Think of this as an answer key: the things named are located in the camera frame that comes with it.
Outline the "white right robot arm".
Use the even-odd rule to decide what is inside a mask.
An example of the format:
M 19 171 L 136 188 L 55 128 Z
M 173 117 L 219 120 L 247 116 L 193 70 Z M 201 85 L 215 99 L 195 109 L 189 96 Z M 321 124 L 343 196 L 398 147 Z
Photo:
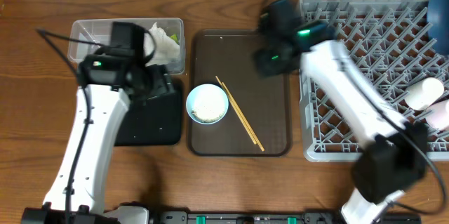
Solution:
M 340 215 L 346 223 L 374 223 L 431 165 L 426 126 L 411 124 L 380 96 L 324 22 L 260 20 L 257 30 L 267 42 L 255 54 L 258 72 L 268 77 L 300 70 L 346 119 L 363 152 Z

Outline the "white paper napkin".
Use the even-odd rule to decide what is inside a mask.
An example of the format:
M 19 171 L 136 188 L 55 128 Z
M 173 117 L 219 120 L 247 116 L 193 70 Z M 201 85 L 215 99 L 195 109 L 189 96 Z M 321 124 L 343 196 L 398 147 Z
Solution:
M 169 37 L 164 29 L 158 27 L 156 22 L 148 32 L 152 34 L 156 45 L 154 45 L 152 38 L 146 34 L 144 39 L 145 55 L 149 55 L 155 46 L 156 51 L 153 58 L 146 63 L 146 66 L 166 65 L 180 59 L 180 45 Z

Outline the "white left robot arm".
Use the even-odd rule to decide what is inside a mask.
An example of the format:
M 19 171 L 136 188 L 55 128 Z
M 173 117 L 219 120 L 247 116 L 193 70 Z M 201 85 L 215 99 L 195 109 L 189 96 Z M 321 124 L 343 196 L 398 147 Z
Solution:
M 149 223 L 145 206 L 105 209 L 109 163 L 130 103 L 171 90 L 165 65 L 141 59 L 87 55 L 76 69 L 76 115 L 58 176 L 39 208 L 22 223 Z

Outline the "dark blue plate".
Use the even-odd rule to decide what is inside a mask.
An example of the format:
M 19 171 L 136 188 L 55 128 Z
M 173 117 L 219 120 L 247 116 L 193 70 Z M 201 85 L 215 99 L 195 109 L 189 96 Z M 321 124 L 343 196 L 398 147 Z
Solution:
M 432 24 L 428 36 L 436 40 L 434 50 L 448 57 L 448 0 L 429 0 L 427 22 Z

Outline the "pink plastic cup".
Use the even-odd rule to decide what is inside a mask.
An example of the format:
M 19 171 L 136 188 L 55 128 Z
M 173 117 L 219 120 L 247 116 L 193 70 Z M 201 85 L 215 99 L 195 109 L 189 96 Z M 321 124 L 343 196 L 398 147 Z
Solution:
M 440 131 L 448 129 L 448 106 L 448 100 L 444 100 L 427 108 L 429 114 L 426 116 L 425 120 L 430 127 Z

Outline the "cream white plastic cup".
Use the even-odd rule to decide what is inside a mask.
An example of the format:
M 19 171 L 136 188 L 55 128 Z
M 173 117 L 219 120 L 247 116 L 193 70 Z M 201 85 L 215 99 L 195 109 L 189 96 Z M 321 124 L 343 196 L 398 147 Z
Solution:
M 428 77 L 407 87 L 406 91 L 406 104 L 414 110 L 425 110 L 443 95 L 444 85 L 439 79 Z

